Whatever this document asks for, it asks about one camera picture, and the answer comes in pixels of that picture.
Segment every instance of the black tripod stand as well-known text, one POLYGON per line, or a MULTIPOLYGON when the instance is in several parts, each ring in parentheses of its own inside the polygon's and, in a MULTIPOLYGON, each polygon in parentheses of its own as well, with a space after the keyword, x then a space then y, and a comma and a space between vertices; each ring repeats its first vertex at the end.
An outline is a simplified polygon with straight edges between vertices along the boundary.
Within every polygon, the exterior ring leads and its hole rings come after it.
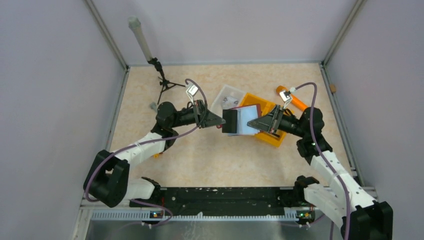
POLYGON ((166 90, 169 90, 175 86, 185 87, 185 85, 183 84, 171 82, 165 78, 165 73, 164 73, 164 70, 162 69, 162 64, 160 61, 158 61, 156 57, 152 58, 151 60, 147 62, 153 65, 156 71, 160 73, 160 76, 158 76, 157 78, 160 79, 159 84, 162 86, 162 90, 160 90, 159 99, 157 100, 157 105, 159 105, 159 102, 161 101, 162 93, 165 92, 166 90))
POLYGON ((152 53, 150 52, 149 46, 147 45, 145 36, 143 35, 141 23, 137 17, 130 16, 128 18, 128 27, 134 33, 134 36, 137 39, 138 45, 140 45, 141 51, 143 52, 144 57, 146 58, 146 61, 149 64, 153 65, 156 71, 160 73, 159 84, 162 86, 162 90, 160 91, 159 99, 157 100, 157 104, 159 105, 159 102, 161 101, 162 93, 164 93, 166 90, 169 90, 175 86, 185 87, 185 85, 178 84, 175 82, 170 82, 165 78, 165 74, 164 74, 164 70, 162 69, 161 62, 159 62, 156 57, 153 58, 152 53))

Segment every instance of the orange box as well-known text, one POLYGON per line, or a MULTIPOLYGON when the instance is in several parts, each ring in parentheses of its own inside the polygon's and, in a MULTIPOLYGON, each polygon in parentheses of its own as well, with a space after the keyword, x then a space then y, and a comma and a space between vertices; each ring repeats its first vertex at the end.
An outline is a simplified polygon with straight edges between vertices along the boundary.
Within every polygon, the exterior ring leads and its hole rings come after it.
MULTIPOLYGON (((267 115, 276 105, 275 103, 255 96, 251 93, 246 93, 243 100, 240 103, 240 106, 248 106, 252 104, 260 104, 260 110, 262 111, 262 116, 267 115)), ((286 136, 286 132, 277 130, 277 134, 280 137, 276 137, 274 135, 268 134, 266 132, 260 132, 255 134, 254 136, 262 141, 265 141, 275 147, 279 147, 283 142, 284 137, 286 136)))

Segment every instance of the small object on floor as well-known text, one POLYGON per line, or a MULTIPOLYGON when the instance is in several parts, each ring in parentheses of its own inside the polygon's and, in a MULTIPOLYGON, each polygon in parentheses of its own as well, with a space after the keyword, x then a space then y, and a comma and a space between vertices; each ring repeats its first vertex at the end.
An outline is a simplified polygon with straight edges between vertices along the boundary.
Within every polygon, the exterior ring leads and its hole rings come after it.
POLYGON ((156 153, 155 155, 153 155, 153 158, 157 159, 159 158, 160 155, 164 154, 163 152, 160 153, 156 153))
POLYGON ((152 102, 149 105, 150 109, 152 109, 155 113, 158 112, 158 105, 156 104, 156 102, 152 102))
POLYGON ((336 85, 334 85, 333 83, 330 83, 329 87, 330 87, 330 92, 332 94, 335 94, 337 91, 336 85))

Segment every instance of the white wall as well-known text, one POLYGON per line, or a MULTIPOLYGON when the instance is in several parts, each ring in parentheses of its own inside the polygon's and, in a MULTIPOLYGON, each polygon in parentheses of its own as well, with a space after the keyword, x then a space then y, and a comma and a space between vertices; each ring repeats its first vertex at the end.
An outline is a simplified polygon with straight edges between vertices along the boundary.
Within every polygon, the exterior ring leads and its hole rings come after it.
POLYGON ((124 72, 82 0, 1 1, 0 24, 0 239, 69 239, 124 72))
POLYGON ((355 0, 94 0, 125 61, 147 64, 128 28, 137 16, 165 64, 324 59, 355 0))
POLYGON ((393 239, 422 239, 424 1, 367 1, 328 72, 362 178, 394 210, 393 239))

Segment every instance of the black bracket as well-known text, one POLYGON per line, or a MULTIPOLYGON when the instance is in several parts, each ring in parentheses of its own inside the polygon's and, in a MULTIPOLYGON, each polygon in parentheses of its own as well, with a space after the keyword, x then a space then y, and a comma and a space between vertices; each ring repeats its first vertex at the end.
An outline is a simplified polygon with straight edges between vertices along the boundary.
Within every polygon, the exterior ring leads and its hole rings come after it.
POLYGON ((283 118, 283 114, 284 112, 282 111, 282 107, 280 105, 275 105, 275 107, 267 115, 251 120, 247 123, 247 125, 279 137, 277 130, 281 119, 283 118))
POLYGON ((207 109, 206 106, 203 104, 202 100, 196 100, 194 102, 193 110, 194 110, 194 119, 195 119, 196 125, 200 124, 200 128, 202 129, 219 126, 226 123, 226 121, 222 117, 216 115, 215 113, 207 109), (206 111, 206 116, 201 122, 202 115, 205 111, 206 111))
MULTIPOLYGON (((162 136, 162 138, 170 138, 178 136, 178 132, 170 127, 161 126, 159 123, 156 123, 154 127, 150 130, 151 133, 156 133, 162 136)), ((163 151, 166 151, 172 145, 174 145, 176 139, 166 140, 165 141, 165 148, 163 151)))
POLYGON ((305 177, 303 175, 298 176, 294 182, 294 196, 298 202, 306 202, 305 200, 305 188, 311 184, 319 184, 320 182, 313 176, 305 177))
MULTIPOLYGON (((84 181, 84 190, 87 188, 87 184, 95 169, 110 154, 111 153, 106 150, 101 150, 97 153, 87 178, 84 181)), ((101 167, 88 193, 108 207, 113 208, 124 199, 127 193, 129 173, 130 164, 128 161, 121 160, 114 156, 101 167)))
MULTIPOLYGON (((285 214, 280 193, 279 187, 167 187, 160 197, 141 201, 164 205, 175 216, 279 216, 285 214)), ((143 205, 130 202, 129 207, 143 205)))
MULTIPOLYGON (((345 235, 346 217, 343 217, 341 235, 345 235)), ((350 214, 349 239, 352 240, 391 240, 393 237, 393 209, 387 202, 374 202, 350 214)))

